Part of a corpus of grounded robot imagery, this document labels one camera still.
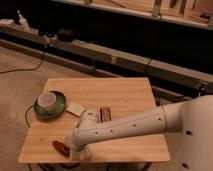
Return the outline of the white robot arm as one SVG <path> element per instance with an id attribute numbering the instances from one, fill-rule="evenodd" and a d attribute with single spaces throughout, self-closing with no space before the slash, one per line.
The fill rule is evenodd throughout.
<path id="1" fill-rule="evenodd" d="M 72 131 L 70 148 L 81 151 L 88 144 L 165 132 L 182 133 L 180 171 L 213 171 L 213 95 L 108 122 L 98 122 L 93 113 L 87 112 Z"/>

